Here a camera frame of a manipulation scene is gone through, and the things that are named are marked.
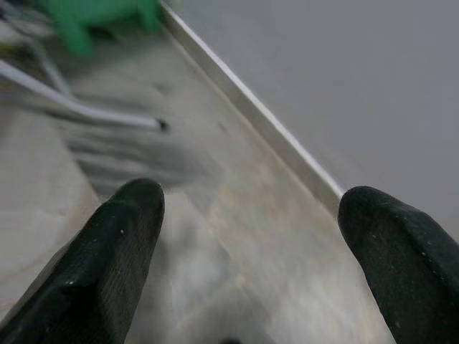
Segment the white pipe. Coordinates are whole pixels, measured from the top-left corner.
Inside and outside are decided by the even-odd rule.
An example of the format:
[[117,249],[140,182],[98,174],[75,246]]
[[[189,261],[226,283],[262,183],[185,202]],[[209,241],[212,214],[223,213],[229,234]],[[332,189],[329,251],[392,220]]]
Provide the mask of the white pipe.
[[48,57],[46,50],[34,38],[27,37],[27,44],[32,48],[35,57],[38,59],[43,69],[48,74],[54,86],[68,99],[75,101],[76,98],[72,93],[69,85],[66,83],[53,61]]
[[57,104],[61,104],[62,106],[65,106],[71,111],[79,113],[86,118],[104,120],[107,122],[128,126],[138,126],[156,130],[161,129],[160,122],[155,118],[142,118],[125,113],[114,113],[112,111],[83,105],[78,101],[68,99],[61,93],[53,90],[48,85],[34,79],[33,77],[30,77],[28,74],[18,70],[16,67],[11,66],[2,59],[0,59],[0,75],[7,77],[8,79],[20,84],[21,86],[36,92],[39,95],[52,100],[53,102],[56,102]]

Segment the baseboard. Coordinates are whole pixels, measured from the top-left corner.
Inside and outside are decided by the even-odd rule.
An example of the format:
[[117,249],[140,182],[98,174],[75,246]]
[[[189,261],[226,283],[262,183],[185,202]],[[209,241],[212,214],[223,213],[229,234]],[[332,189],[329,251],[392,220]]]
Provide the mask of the baseboard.
[[342,188],[235,73],[167,5],[164,25],[298,179],[336,216]]

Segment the green plastic object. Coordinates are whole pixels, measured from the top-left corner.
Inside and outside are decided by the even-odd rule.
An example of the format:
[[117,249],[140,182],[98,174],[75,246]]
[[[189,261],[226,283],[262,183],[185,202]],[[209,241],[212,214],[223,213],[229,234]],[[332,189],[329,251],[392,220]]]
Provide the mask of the green plastic object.
[[143,27],[156,31],[160,24],[159,0],[35,0],[50,16],[71,52],[89,55],[93,50],[90,27],[138,15]]

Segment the marble surface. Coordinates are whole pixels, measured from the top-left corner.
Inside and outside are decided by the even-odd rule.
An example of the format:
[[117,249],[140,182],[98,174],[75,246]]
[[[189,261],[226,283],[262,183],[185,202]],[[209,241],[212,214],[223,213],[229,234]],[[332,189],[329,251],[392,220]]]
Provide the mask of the marble surface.
[[2,318],[99,201],[48,118],[0,110]]
[[[80,94],[141,105],[172,127],[99,128],[122,138],[107,148],[91,140],[97,126],[54,116],[102,197],[136,176],[166,190],[127,343],[393,343],[336,220],[179,47],[129,24],[96,47],[79,60],[49,43]],[[140,152],[140,168],[126,168],[117,148]]]

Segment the white wall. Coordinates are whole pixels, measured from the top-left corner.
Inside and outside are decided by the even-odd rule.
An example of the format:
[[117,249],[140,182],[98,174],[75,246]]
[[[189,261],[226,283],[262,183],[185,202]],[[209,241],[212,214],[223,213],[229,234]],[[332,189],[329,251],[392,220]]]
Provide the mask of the white wall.
[[459,240],[459,1],[171,0],[344,188]]

